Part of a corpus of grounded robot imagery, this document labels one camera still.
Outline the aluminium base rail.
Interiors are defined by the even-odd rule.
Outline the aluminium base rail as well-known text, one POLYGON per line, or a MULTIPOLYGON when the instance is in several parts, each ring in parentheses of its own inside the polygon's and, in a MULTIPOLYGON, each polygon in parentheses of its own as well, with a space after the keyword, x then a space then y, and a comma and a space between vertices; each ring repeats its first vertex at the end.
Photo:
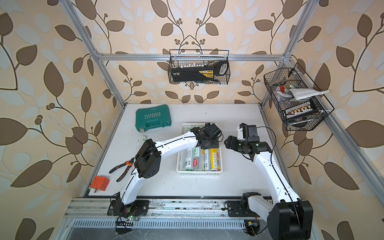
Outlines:
POLYGON ((229 217, 225 202, 241 198, 224 199, 159 199, 148 200, 147 214, 139 217, 108 216, 110 199, 74 199, 64 218, 78 228, 116 228, 118 231, 134 229, 243 229, 249 225, 267 224, 261 217, 229 217))

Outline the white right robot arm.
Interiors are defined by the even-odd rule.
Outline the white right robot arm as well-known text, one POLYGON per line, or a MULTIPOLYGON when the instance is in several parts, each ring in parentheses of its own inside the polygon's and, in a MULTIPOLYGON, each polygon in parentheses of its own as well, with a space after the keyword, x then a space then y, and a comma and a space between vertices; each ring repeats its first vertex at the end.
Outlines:
POLYGON ((313 207, 303 201, 283 175, 274 156, 274 149, 261 142, 258 127, 240 124, 238 135, 225 140, 227 149, 248 155, 265 179, 271 202, 261 195, 248 196, 246 203, 250 211, 258 214, 267 223, 274 240, 308 240, 311 237, 313 207))

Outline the black yellow tool in basket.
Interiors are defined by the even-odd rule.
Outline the black yellow tool in basket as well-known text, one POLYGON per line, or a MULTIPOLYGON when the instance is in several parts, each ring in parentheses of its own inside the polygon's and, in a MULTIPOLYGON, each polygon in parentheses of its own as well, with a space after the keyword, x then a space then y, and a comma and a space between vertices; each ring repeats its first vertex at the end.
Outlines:
POLYGON ((171 83, 195 82, 201 84, 227 84, 230 79, 230 64, 224 61, 178 64, 169 67, 171 83))

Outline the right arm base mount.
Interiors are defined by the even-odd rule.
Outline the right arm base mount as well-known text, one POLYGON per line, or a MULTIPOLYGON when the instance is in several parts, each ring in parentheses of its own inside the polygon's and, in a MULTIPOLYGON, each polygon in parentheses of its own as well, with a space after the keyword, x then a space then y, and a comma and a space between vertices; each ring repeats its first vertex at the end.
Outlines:
POLYGON ((229 200, 225 202, 225 208, 228 210, 229 217, 238 218, 257 218, 260 217, 257 213, 251 211, 248 203, 248 198, 253 196, 261 196, 262 200, 265 200, 268 204, 272 199, 271 196, 262 196, 259 192, 243 193, 240 200, 229 200))

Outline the red cube plug adapter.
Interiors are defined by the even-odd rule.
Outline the red cube plug adapter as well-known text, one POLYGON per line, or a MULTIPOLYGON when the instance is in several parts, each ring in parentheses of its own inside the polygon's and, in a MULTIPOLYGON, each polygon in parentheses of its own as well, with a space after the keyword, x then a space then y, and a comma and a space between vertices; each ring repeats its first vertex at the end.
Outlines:
POLYGON ((105 191, 110 183, 110 180, 106 177, 96 176, 90 184, 90 188, 96 192, 105 191))

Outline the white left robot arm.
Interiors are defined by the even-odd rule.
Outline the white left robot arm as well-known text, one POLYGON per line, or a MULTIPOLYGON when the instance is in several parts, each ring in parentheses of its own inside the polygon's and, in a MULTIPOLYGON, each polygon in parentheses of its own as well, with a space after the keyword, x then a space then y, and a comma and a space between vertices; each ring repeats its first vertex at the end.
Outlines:
POLYGON ((202 128, 194 127, 189 132, 165 141, 146 140, 135 156, 134 169, 126 186, 116 195, 122 206, 132 204, 145 181, 160 170, 161 160, 183 150, 200 147, 210 150, 219 147, 222 131, 216 124, 206 123, 202 128))

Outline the white folded paper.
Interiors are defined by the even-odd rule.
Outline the white folded paper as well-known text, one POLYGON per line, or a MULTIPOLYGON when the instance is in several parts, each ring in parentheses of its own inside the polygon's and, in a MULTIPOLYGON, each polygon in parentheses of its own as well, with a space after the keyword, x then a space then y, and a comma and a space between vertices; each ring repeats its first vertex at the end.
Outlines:
POLYGON ((295 100, 303 100, 303 99, 308 99, 314 96, 319 96, 319 95, 325 95, 329 93, 329 90, 325 91, 316 91, 314 89, 290 89, 287 94, 289 96, 292 96, 295 100))

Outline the white barcode wrap roll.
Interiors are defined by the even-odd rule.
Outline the white barcode wrap roll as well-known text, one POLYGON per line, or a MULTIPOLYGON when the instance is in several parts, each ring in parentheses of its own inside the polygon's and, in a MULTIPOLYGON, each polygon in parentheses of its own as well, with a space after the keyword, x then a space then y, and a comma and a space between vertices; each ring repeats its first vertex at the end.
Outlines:
POLYGON ((136 153, 139 152, 139 150, 141 149, 141 147, 143 146, 144 142, 147 140, 147 137, 145 135, 141 135, 138 139, 138 144, 137 144, 137 149, 136 149, 136 153))

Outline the white perforated plastic basket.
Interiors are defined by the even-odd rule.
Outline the white perforated plastic basket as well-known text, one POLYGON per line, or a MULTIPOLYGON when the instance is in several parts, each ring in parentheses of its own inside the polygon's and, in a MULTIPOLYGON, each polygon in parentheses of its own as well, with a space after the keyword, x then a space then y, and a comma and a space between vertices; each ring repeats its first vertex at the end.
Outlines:
POLYGON ((222 152, 216 150, 200 150, 199 157, 193 149, 178 153, 176 171, 182 175, 219 175, 223 172, 222 152))

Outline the horizontal aluminium frame bar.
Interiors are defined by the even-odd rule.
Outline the horizontal aluminium frame bar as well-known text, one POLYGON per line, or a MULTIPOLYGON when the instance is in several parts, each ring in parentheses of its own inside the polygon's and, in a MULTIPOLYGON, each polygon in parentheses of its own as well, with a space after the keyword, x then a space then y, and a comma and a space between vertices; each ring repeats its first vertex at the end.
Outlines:
POLYGON ((229 61, 277 61, 281 62, 286 59, 284 55, 253 55, 253 54, 229 54, 229 55, 210 55, 210 54, 97 54, 97 58, 100 61, 166 61, 171 57, 192 57, 202 59, 203 57, 224 57, 229 61))

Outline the white green roll group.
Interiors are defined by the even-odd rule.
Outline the white green roll group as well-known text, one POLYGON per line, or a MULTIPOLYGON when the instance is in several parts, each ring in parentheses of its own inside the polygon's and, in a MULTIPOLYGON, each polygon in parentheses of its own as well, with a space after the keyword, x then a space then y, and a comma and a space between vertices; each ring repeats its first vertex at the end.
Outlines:
POLYGON ((204 171, 211 170, 211 153, 210 150, 204 150, 204 171))

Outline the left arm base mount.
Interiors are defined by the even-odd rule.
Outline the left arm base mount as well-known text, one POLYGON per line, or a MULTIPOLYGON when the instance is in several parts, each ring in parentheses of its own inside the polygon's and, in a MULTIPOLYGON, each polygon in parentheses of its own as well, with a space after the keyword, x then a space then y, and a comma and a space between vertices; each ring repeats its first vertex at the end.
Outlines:
POLYGON ((149 210, 149 203, 150 201, 148 200, 135 200, 131 204, 124 205, 120 193, 117 193, 110 198, 110 206, 107 215, 125 218, 130 216, 145 216, 149 210))

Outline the aluminium frame post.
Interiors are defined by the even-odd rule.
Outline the aluminium frame post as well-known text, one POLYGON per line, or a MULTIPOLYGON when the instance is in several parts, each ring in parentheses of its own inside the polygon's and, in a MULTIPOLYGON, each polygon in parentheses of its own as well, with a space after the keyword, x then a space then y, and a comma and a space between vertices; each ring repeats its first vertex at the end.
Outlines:
POLYGON ((75 30, 79 34, 79 37, 83 41, 83 44, 85 45, 88 53, 90 54, 92 59, 95 61, 95 64, 99 69, 99 71, 101 72, 101 75, 103 76, 107 86, 110 88, 112 94, 114 94, 114 96, 116 97, 117 103, 124 109, 126 106, 126 103, 119 89, 117 88, 112 76, 110 75, 107 67, 104 65, 104 62, 99 59, 101 54, 97 51, 96 47, 94 46, 92 39, 88 35, 88 32, 85 26, 83 25, 81 19, 77 15, 77 12, 72 2, 67 0, 59 0, 59 3, 61 4, 69 20, 73 24, 75 30))
POLYGON ((311 19, 313 13, 316 10, 319 1, 311 0, 307 1, 302 15, 290 37, 287 47, 282 55, 260 55, 260 61, 265 62, 278 62, 278 69, 288 67, 292 61, 292 54, 294 53, 295 47, 297 46, 304 29, 311 19))

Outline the green plastic tool case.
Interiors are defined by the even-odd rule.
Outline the green plastic tool case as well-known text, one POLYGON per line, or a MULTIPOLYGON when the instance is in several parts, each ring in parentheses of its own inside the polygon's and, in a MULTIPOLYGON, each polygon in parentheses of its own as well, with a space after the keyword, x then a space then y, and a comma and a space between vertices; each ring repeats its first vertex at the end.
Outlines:
POLYGON ((170 109, 167 105, 138 109, 136 111, 135 127, 138 132, 170 127, 172 125, 170 109))

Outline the socket bit set tray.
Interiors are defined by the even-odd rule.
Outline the socket bit set tray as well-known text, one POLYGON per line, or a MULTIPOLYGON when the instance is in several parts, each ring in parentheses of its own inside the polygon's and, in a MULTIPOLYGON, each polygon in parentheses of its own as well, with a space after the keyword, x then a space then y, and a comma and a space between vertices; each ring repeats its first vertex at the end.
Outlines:
POLYGON ((300 116, 306 116, 312 112, 316 112, 317 110, 318 108, 314 101, 307 101, 284 110, 284 114, 287 119, 294 119, 300 116))

